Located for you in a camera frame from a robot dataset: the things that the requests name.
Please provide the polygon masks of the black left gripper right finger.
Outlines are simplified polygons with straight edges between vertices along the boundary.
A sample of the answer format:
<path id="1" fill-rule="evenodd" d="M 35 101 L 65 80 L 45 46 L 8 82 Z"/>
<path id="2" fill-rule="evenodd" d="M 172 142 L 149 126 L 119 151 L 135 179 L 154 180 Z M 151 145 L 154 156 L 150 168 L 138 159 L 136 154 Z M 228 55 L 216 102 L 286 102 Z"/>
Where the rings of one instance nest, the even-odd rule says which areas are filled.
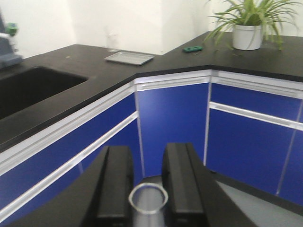
<path id="1" fill-rule="evenodd" d="M 191 143 L 169 143 L 162 160 L 169 227 L 250 227 L 252 220 L 224 192 Z"/>

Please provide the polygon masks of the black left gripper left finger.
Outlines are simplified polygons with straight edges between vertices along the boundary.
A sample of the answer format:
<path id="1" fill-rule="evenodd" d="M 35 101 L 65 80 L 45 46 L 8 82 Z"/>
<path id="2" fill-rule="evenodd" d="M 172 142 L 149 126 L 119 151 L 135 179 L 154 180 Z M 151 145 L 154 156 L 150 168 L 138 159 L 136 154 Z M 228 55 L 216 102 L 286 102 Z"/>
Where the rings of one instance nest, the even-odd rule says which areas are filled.
<path id="1" fill-rule="evenodd" d="M 82 222 L 83 227 L 129 227 L 128 196 L 134 186 L 134 168 L 128 146 L 108 146 L 106 167 Z"/>

